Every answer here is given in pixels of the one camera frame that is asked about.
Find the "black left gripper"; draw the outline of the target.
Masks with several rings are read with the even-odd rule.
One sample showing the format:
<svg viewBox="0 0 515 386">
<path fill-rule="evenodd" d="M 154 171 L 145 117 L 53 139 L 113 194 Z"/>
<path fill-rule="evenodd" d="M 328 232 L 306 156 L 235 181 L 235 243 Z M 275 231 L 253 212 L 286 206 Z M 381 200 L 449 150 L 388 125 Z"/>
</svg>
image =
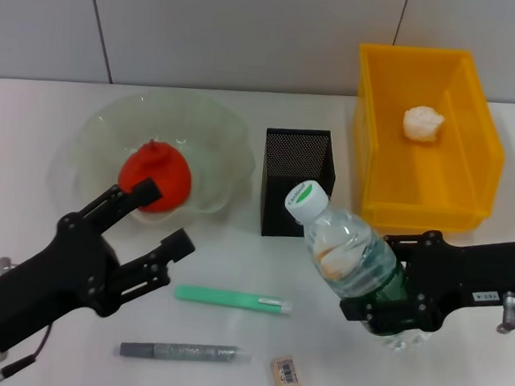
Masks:
<svg viewBox="0 0 515 386">
<path fill-rule="evenodd" d="M 119 267 L 101 236 L 133 210 L 163 195 L 147 178 L 126 192 L 110 187 L 77 213 L 57 223 L 56 236 L 39 254 L 0 276 L 0 352 L 47 327 L 68 312 L 90 308 L 101 317 L 171 282 L 168 264 L 195 250 L 183 228 L 151 252 Z M 115 293 L 109 291 L 116 271 Z"/>
</svg>

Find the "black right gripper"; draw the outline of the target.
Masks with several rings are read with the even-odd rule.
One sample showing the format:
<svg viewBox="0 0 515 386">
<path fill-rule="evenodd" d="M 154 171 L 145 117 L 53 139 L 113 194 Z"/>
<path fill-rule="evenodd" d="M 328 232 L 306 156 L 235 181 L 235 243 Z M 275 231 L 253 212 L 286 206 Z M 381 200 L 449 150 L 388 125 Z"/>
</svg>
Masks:
<svg viewBox="0 0 515 386">
<path fill-rule="evenodd" d="M 342 299 L 349 322 L 360 321 L 376 336 L 433 333 L 458 309 L 500 306 L 502 331 L 515 330 L 515 241 L 455 247 L 438 230 L 386 234 L 384 241 L 407 263 L 408 297 L 390 301 L 372 292 Z"/>
</svg>

